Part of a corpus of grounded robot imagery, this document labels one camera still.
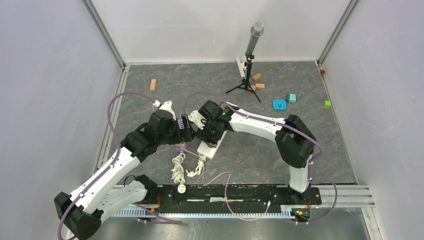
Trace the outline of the purple USB power strip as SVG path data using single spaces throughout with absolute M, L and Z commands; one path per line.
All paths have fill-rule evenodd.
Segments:
M 185 131 L 185 125 L 184 125 L 184 121 L 182 118 L 178 118 L 177 119 L 177 126 L 178 126 L 178 133 L 180 136 L 180 143 L 175 145 L 175 149 L 178 152 L 183 152 L 184 149 L 186 148 L 186 140 L 184 137 L 184 131 Z

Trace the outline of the white multicolour power strip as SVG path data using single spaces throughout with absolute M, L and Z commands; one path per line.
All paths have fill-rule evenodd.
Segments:
M 206 159 L 212 160 L 216 155 L 222 141 L 224 140 L 227 131 L 225 131 L 221 137 L 221 139 L 217 142 L 216 146 L 209 146 L 206 142 L 201 141 L 199 147 L 197 148 L 197 153 L 201 157 L 205 157 Z

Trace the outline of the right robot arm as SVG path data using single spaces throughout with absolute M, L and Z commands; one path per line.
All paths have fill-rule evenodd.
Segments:
M 289 166 L 289 199 L 302 204 L 309 198 L 309 162 L 319 144 L 298 116 L 267 117 L 227 102 L 208 100 L 199 110 L 192 111 L 188 120 L 197 127 L 195 136 L 201 140 L 198 153 L 209 159 L 215 156 L 227 132 L 248 133 L 272 141 Z

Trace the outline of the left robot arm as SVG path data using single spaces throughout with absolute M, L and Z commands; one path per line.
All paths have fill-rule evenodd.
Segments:
M 72 193 L 60 192 L 54 198 L 60 218 L 58 238 L 62 238 L 63 226 L 76 239 L 90 238 L 100 228 L 101 217 L 106 216 L 106 211 L 100 209 L 101 200 L 122 177 L 154 154 L 159 146 L 190 142 L 194 137 L 189 116 L 174 118 L 169 110 L 156 110 L 148 122 L 126 135 L 115 155 L 95 175 Z

